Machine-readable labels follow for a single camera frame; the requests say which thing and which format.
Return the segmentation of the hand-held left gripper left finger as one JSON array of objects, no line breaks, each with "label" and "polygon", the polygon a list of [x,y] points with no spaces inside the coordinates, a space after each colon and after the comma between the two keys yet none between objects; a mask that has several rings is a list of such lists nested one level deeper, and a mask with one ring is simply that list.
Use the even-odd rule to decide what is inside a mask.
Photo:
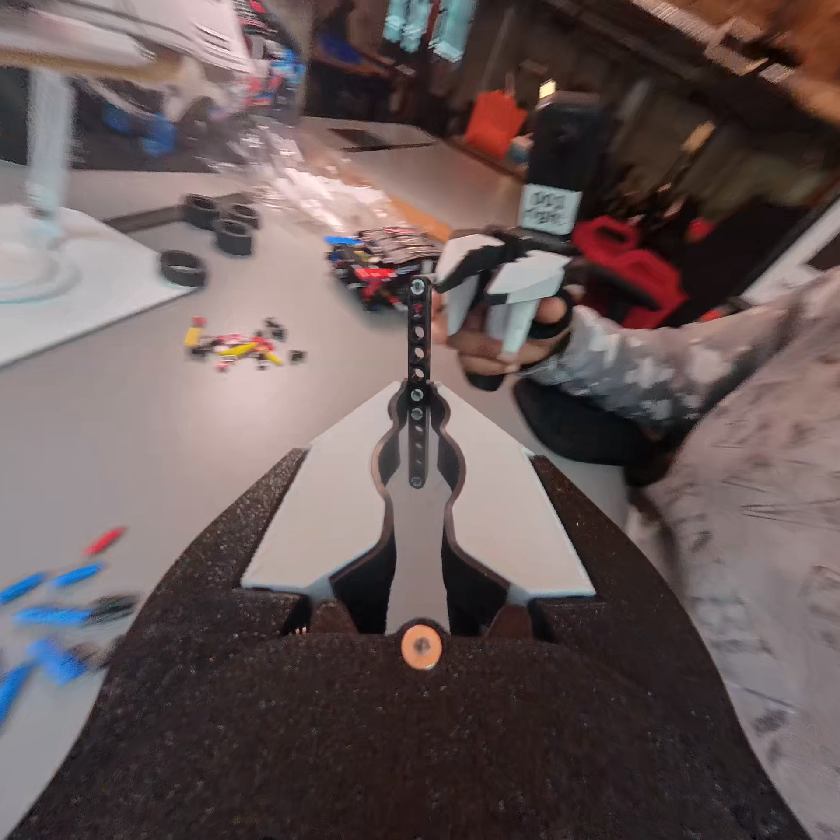
[{"label": "hand-held left gripper left finger", "polygon": [[396,568],[385,484],[399,465],[399,381],[315,437],[240,579],[255,591],[341,602],[362,634],[383,634]]}]

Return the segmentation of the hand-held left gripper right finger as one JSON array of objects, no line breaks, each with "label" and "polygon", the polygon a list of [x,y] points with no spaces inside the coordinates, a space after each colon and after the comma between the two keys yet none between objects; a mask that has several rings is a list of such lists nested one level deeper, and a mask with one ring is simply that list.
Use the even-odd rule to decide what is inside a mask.
[{"label": "hand-held left gripper right finger", "polygon": [[535,466],[537,456],[445,385],[432,388],[444,504],[448,624],[479,636],[505,606],[591,602],[588,575]]}]

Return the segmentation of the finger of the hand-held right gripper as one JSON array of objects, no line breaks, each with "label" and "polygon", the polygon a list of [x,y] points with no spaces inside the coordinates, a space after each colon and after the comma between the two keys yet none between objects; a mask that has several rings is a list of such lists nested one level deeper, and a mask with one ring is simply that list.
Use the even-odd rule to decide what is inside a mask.
[{"label": "finger of the hand-held right gripper", "polygon": [[502,265],[487,287],[487,333],[504,354],[519,353],[527,340],[546,340],[563,329],[562,322],[535,322],[540,302],[563,300],[565,313],[572,302],[562,291],[573,258],[557,254],[527,254]]},{"label": "finger of the hand-held right gripper", "polygon": [[448,340],[477,315],[487,316],[487,288],[508,257],[508,242],[498,235],[467,234],[444,246],[434,273],[434,338]]}]

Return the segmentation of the black perforated brick beam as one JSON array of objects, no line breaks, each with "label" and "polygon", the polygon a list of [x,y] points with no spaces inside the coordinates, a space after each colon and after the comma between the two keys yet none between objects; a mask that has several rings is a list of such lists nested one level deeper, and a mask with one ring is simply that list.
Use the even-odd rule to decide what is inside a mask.
[{"label": "black perforated brick beam", "polygon": [[409,484],[419,490],[427,479],[427,445],[431,403],[430,360],[432,281],[415,276],[408,288],[407,435]]}]

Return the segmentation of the pile of blue black pins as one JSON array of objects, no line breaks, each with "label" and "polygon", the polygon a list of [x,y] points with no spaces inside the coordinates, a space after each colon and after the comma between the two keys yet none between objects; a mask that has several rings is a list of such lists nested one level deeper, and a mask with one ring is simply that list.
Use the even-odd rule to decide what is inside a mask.
[{"label": "pile of blue black pins", "polygon": [[56,686],[66,686],[104,670],[109,663],[121,636],[103,644],[83,641],[69,644],[61,634],[127,620],[140,605],[138,595],[104,595],[86,603],[58,600],[24,605],[23,602],[44,589],[51,594],[72,595],[80,586],[93,581],[108,567],[105,554],[125,537],[128,530],[126,526],[118,526],[98,535],[80,553],[80,561],[75,566],[27,574],[2,587],[2,610],[13,609],[10,614],[12,628],[35,631],[35,639],[28,643],[20,661],[10,666],[2,665],[1,729],[7,728],[37,673],[44,674]]}]

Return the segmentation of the person's right forearm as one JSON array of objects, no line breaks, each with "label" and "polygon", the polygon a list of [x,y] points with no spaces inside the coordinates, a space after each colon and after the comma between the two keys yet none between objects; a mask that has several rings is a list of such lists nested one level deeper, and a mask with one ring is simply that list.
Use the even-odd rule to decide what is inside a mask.
[{"label": "person's right forearm", "polygon": [[687,428],[799,343],[838,338],[838,269],[774,300],[679,328],[628,329],[584,306],[524,380],[656,429]]}]

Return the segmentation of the person's right hand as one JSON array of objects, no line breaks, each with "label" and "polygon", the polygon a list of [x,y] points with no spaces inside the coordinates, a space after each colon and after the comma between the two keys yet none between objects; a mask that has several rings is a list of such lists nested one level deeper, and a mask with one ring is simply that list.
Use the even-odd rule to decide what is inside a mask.
[{"label": "person's right hand", "polygon": [[501,341],[462,329],[447,338],[445,345],[457,353],[468,383],[484,392],[496,392],[508,376],[546,361],[570,336],[571,330],[566,329],[547,339],[527,339],[519,350],[506,351]]}]

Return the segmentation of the orange bag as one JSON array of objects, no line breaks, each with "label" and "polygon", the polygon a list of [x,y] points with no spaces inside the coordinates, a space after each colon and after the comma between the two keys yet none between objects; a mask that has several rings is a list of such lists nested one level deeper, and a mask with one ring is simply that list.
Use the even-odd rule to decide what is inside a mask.
[{"label": "orange bag", "polygon": [[502,90],[476,96],[463,143],[494,161],[502,161],[526,122],[528,111]]}]

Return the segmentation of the brick race car model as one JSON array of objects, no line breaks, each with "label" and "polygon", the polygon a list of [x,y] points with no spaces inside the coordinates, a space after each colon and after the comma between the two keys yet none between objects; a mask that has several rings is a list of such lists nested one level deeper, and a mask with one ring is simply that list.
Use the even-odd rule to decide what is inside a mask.
[{"label": "brick race car model", "polygon": [[432,273],[443,250],[437,240],[406,226],[328,235],[323,242],[333,275],[368,312],[404,311],[414,277]]}]

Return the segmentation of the grey table with wooden edge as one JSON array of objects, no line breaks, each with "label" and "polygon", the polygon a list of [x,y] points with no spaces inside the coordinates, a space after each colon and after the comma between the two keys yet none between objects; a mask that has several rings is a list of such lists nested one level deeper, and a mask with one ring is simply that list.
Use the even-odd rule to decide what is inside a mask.
[{"label": "grey table with wooden edge", "polygon": [[350,175],[450,228],[512,226],[520,181],[409,124],[304,117],[300,127]]}]

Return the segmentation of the black office chair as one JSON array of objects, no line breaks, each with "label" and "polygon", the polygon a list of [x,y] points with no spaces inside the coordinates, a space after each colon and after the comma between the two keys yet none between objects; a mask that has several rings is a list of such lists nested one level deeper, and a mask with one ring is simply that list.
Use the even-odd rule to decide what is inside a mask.
[{"label": "black office chair", "polygon": [[647,288],[588,259],[573,259],[565,271],[564,281],[566,285],[577,284],[587,290],[591,285],[608,287],[613,289],[612,294],[630,306],[641,306],[650,311],[659,309],[658,300]]}]

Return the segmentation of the red tote bag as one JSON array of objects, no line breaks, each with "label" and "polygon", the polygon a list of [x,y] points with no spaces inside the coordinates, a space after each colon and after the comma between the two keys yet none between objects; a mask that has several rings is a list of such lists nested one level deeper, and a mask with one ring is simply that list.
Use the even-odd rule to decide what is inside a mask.
[{"label": "red tote bag", "polygon": [[650,311],[641,306],[630,306],[614,295],[613,289],[601,285],[591,285],[588,290],[583,287],[580,304],[621,327],[656,329],[688,300],[688,296],[679,271],[656,253],[641,248],[640,238],[635,226],[603,215],[577,223],[571,241],[584,259],[613,269],[647,288],[658,300],[659,309]]}]

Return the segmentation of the heap of clear plastic bags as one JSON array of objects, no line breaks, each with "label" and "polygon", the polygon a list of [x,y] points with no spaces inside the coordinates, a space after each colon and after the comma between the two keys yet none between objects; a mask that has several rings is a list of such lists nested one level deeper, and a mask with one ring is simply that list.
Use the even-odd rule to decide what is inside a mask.
[{"label": "heap of clear plastic bags", "polygon": [[408,224],[381,188],[312,133],[277,121],[252,122],[236,142],[259,200],[328,235]]}]

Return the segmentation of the pile of yellow red black parts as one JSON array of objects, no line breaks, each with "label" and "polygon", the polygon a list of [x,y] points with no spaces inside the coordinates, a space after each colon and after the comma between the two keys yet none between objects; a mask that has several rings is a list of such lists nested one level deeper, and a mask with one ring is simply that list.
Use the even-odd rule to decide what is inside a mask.
[{"label": "pile of yellow red black parts", "polygon": [[185,332],[185,356],[227,373],[241,364],[252,364],[258,371],[300,364],[308,358],[304,350],[285,350],[287,326],[275,318],[265,318],[249,332],[209,332],[204,318],[194,318]]}]

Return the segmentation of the white base booklet stand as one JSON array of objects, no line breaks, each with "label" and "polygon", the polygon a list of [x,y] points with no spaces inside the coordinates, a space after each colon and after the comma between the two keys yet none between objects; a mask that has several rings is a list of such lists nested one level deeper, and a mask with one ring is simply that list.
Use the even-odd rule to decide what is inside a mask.
[{"label": "white base booklet stand", "polygon": [[165,275],[167,253],[65,206],[74,113],[70,79],[33,70],[24,194],[1,204],[3,368],[197,289]]}]

